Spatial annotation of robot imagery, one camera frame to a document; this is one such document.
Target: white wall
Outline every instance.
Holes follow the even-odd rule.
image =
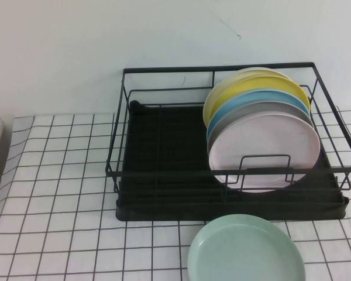
[[[115,111],[124,67],[288,61],[351,104],[351,0],[0,0],[4,116]]]

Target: mint green plate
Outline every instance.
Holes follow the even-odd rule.
[[[188,254],[190,281],[305,281],[302,257],[274,224],[226,215],[204,226]]]

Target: black dish rack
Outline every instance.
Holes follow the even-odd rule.
[[[202,101],[219,76],[230,76],[247,67],[279,69],[290,72],[291,78],[300,77],[300,83],[295,81],[309,96],[311,119],[322,143],[312,169],[293,169],[289,155],[246,156],[287,157],[287,167],[209,169]],[[330,127],[331,118],[335,122]],[[348,151],[339,151],[341,140],[347,143]],[[341,191],[351,189],[349,173],[351,137],[314,63],[123,70],[106,163],[106,175],[113,178],[118,193],[119,220],[208,221],[237,213],[267,220],[343,218],[349,199]],[[282,174],[289,185],[265,193],[227,187],[228,175],[243,177],[244,185],[245,177],[258,174]],[[295,174],[306,176],[293,182]],[[215,175],[224,175],[225,184]]]

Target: black drip tray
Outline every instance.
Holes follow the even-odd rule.
[[[124,172],[209,170],[202,107],[130,103]],[[329,167],[322,151],[317,167]],[[348,198],[332,174],[307,175],[281,190],[245,193],[214,176],[121,178],[116,216],[122,221],[212,220],[251,214],[267,220],[327,220],[345,216]]]

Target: grid tablecloth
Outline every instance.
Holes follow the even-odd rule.
[[[330,114],[323,116],[333,134]],[[351,134],[351,108],[340,114]],[[188,250],[206,222],[116,219],[104,172],[112,121],[15,119],[0,185],[0,280],[188,280]],[[351,190],[343,193],[350,203],[342,220],[274,222],[300,250],[307,280],[351,281]]]

